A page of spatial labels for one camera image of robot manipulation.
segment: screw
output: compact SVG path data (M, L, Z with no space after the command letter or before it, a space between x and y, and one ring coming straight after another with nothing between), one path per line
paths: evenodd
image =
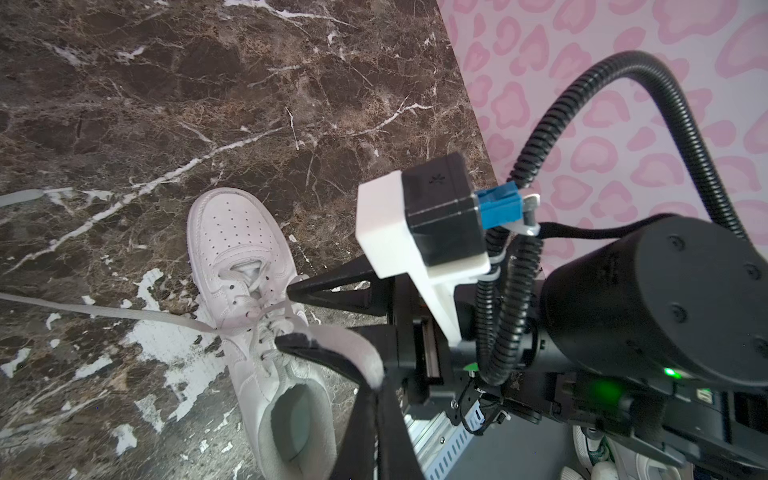
M670 305L670 311L678 323L685 323L688 320L688 312L682 306L673 303Z
M755 350L763 356L764 359L768 359L768 342L765 339L756 338L753 341Z
M678 252L685 250L685 242L683 241L682 238L678 237L677 235L670 235L669 237L667 237L667 240L669 240L670 243L672 244L672 248L674 248Z
M760 278L763 276L763 274L760 272L760 269L758 269L757 266L753 265L752 263L745 263L744 269L746 270L746 274L749 275L752 280L760 280Z

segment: pink patterned wall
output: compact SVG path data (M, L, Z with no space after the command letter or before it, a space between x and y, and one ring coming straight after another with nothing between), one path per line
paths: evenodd
M616 51L664 60L720 176L768 257L766 0L438 0L499 182L583 70ZM533 185L540 221L611 227L659 212L707 218L654 103L620 80L565 131ZM603 243L547 240L545 272Z

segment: sneaker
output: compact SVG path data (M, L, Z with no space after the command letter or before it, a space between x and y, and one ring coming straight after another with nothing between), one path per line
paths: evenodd
M286 297L296 265L277 222L253 195L217 188L187 223L192 275L216 321L243 425L266 480L325 479L336 460L320 371L280 353L275 336L307 321Z

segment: marble floor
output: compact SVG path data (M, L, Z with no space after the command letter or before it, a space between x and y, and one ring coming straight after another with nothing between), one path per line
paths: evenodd
M426 0L11 0L0 71L0 195L37 189L0 207L7 293L194 314L184 229L205 190L259 197L314 275L359 254L360 182L450 151L493 182ZM180 327L0 302L0 478L260 478L222 355ZM340 440L353 386L327 379Z

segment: black cable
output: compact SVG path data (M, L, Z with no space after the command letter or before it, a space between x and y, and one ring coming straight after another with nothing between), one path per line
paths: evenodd
M629 225L623 225L622 227L604 228L604 229L588 229L572 227L570 225L564 225L557 222L541 222L539 226L541 229L538 232L538 238L542 240L545 238L584 238L587 240L600 240L604 238L622 238L626 237L630 233L633 233L640 228L650 225L659 220L663 220L669 217L677 217L676 214L657 214L652 217L644 218L635 223Z
M662 61L642 51L623 51L605 58L571 83L531 133L507 181L514 181L518 189L530 187L571 120L595 94L619 78L635 80L654 99L712 221L749 241L680 85ZM494 386L501 385L518 365L520 337L527 323L541 259L543 241L519 237L527 240L521 241L521 253L515 254L517 258L510 262L507 276L502 280L502 309L498 335L490 342L493 344L490 360L478 358L480 376Z
M749 240L680 85L662 61L644 51L622 51L605 58L571 83L539 121L507 181L514 181L518 188L530 187L555 142L579 110L619 78L636 81L654 99L712 221Z
M504 227L495 227L485 232L485 249L489 257L496 257L504 251L509 230ZM490 274L496 273L501 264L492 265ZM479 280L475 288L475 353L478 359L478 369L485 371L488 368L488 359L491 357L494 339L498 330L498 317L493 313L495 297L495 281Z
M499 401L499 403L496 406L496 410L494 410L493 415L491 417L485 417L485 421L483 422L482 426L477 430L472 430L469 428L469 424L467 423L466 414L462 412L462 401L464 400L464 395L467 394L467 391L469 390L469 387L472 386L472 384L475 382L475 380L472 377L469 377L469 381L467 382L467 385L462 390L462 394L458 396L458 416L462 419L462 425L464 426L464 429L475 436L482 436L483 433L485 433L485 430L488 429L488 427L493 423L493 420L498 416L499 413L502 411L502 405L503 401Z

